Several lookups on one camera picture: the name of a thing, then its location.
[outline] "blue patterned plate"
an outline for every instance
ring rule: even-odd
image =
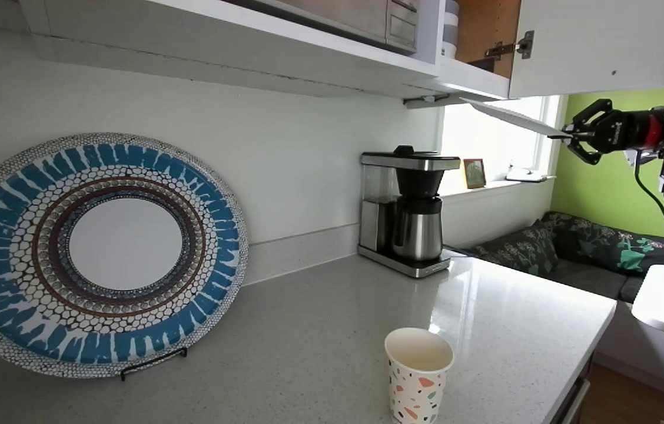
[[[171,271],[107,289],[71,262],[99,203],[138,198],[181,231]],[[111,377],[190,346],[237,295],[247,236],[237,203],[193,156],[131,134],[78,134],[0,164],[0,355],[55,377]]]

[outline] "robotic arm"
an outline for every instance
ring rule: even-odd
[[[639,150],[644,158],[664,160],[664,107],[616,111],[609,99],[598,99],[572,118],[568,127],[548,138],[560,138],[589,164],[612,150]]]
[[[529,119],[519,112],[493,107],[486,103],[470,103],[475,111],[545,134],[562,142],[577,158],[596,164],[600,156],[612,150],[636,153],[636,183],[648,192],[664,217],[661,200],[639,182],[639,164],[661,158],[659,191],[664,198],[664,107],[650,111],[616,111],[609,99],[598,99],[572,118],[562,129]]]

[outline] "cabinet door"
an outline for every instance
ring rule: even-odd
[[[453,59],[511,78],[517,8],[519,0],[459,0]],[[489,59],[497,47],[507,53]]]
[[[664,0],[523,0],[511,96],[664,87]]]

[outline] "coffee maker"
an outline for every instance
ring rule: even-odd
[[[357,253],[410,278],[445,271],[437,187],[459,158],[397,146],[392,153],[367,150],[359,164]]]

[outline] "shelf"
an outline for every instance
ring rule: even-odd
[[[503,96],[505,81],[437,57],[442,0],[419,13],[413,57],[218,0],[21,0],[40,57],[304,94]]]

